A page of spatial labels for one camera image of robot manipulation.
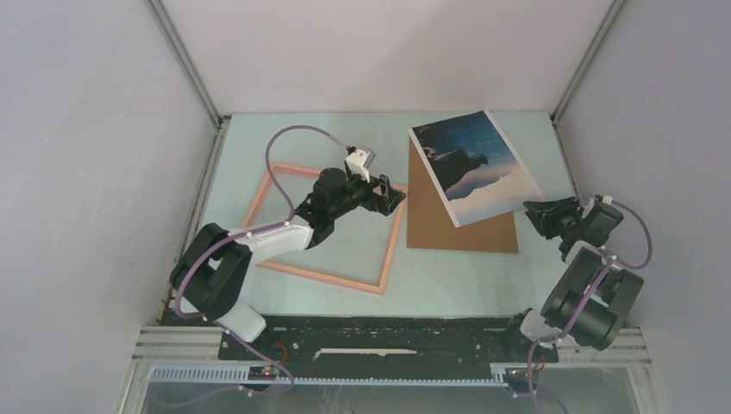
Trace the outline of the landscape photo print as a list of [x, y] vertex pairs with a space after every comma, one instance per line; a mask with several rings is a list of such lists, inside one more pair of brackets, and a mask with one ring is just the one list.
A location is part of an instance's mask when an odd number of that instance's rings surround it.
[[487, 110], [412, 127], [409, 138], [456, 228], [544, 198], [514, 144]]

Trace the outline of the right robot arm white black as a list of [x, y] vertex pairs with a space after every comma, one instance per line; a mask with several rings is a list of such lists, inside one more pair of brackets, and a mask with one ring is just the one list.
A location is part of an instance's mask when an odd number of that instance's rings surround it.
[[[653, 255], [649, 228], [638, 213], [610, 196], [596, 195], [587, 205], [578, 198], [526, 201], [525, 214], [539, 235], [560, 240], [566, 269], [538, 310], [521, 314], [519, 327], [501, 338], [504, 354], [522, 361], [536, 343], [546, 346], [567, 338], [604, 350], [619, 335], [644, 285], [637, 271]], [[607, 247], [610, 234], [626, 215], [641, 226], [647, 242], [645, 259], [630, 264]]]

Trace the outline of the clear glass pane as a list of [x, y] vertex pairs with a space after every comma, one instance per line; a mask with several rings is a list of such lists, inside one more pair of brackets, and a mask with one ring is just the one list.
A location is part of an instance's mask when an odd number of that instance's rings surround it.
[[[287, 172], [277, 172], [276, 178], [295, 206], [312, 191], [316, 181], [314, 177]], [[274, 184], [252, 205], [252, 208], [257, 207], [253, 218], [245, 219], [245, 226], [258, 227], [280, 221], [289, 212], [288, 204]], [[259, 265], [278, 263], [368, 285], [378, 285], [396, 219], [397, 211], [383, 216], [358, 208], [337, 219], [333, 234], [319, 246], [306, 251], [287, 252], [262, 261]]]

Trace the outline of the brown backing board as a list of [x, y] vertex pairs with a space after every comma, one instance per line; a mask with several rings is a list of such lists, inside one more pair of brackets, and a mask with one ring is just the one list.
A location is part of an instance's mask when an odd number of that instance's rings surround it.
[[517, 254], [514, 214], [456, 227], [415, 146], [409, 144], [409, 189], [407, 195], [408, 248]]

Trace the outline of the orange wooden picture frame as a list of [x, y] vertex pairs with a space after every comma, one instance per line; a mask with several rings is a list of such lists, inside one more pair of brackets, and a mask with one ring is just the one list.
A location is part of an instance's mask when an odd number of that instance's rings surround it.
[[[270, 173], [268, 173], [265, 176], [265, 178], [262, 180], [261, 185], [259, 186], [259, 189], [257, 190], [257, 193], [254, 197], [253, 204], [258, 202], [258, 199], [261, 196], [265, 195], [265, 193], [269, 190], [269, 187], [271, 184], [275, 185], [276, 173], [278, 173], [278, 172], [302, 174], [306, 177], [314, 177], [317, 180], [319, 174], [323, 170], [316, 170], [316, 169], [310, 168], [310, 167], [297, 166], [297, 165], [291, 165], [291, 164], [285, 164], [285, 163], [276, 163], [272, 166], [272, 171]], [[356, 178], [359, 178], [358, 175], [350, 174], [347, 169], [344, 169], [343, 171], [345, 171], [348, 176], [355, 176]], [[407, 186], [393, 185], [392, 183], [390, 183], [390, 184], [392, 186], [393, 191], [403, 191], [407, 196], [407, 193], [408, 193]], [[406, 203], [404, 200], [395, 209], [395, 211], [397, 211], [397, 219], [396, 219], [397, 222], [393, 226], [390, 245], [388, 247], [388, 251], [387, 251], [387, 254], [386, 254], [386, 257], [384, 260], [384, 266], [383, 266], [383, 270], [381, 273], [381, 280], [379, 281], [378, 285], [368, 285], [368, 284], [361, 283], [361, 282], [358, 282], [355, 280], [341, 279], [341, 278], [335, 277], [333, 275], [316, 273], [316, 272], [309, 271], [306, 269], [289, 267], [289, 266], [281, 265], [278, 263], [269, 262], [269, 263], [265, 263], [264, 265], [258, 264], [258, 266], [268, 269], [268, 270], [273, 270], [273, 271], [280, 272], [280, 273], [286, 273], [289, 275], [303, 277], [306, 279], [312, 279], [312, 280], [327, 283], [330, 285], [338, 285], [341, 287], [346, 287], [346, 288], [358, 290], [361, 292], [368, 292], [368, 293], [372, 293], [372, 294], [382, 295], [385, 292], [387, 281], [388, 281], [388, 278], [390, 275], [390, 268], [391, 268], [391, 264], [392, 264], [394, 254], [395, 254], [397, 237], [400, 232], [401, 223], [402, 223], [402, 219], [403, 219], [403, 213], [405, 212], [405, 206], [406, 206]], [[247, 213], [247, 217], [253, 218], [253, 213], [256, 212], [257, 210], [258, 210], [258, 207], [252, 208], [252, 206], [251, 206]]]

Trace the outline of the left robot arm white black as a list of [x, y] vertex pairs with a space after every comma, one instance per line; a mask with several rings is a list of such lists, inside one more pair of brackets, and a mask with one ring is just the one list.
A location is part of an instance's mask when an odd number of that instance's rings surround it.
[[312, 189], [288, 216], [258, 228], [229, 230], [204, 225], [170, 274], [179, 317], [199, 317], [240, 338], [239, 347], [252, 359], [272, 348], [266, 320], [242, 296], [250, 267], [284, 253], [322, 244], [335, 222], [353, 210], [382, 216], [394, 213], [407, 193], [385, 175], [365, 179], [348, 169], [331, 167], [319, 173]]

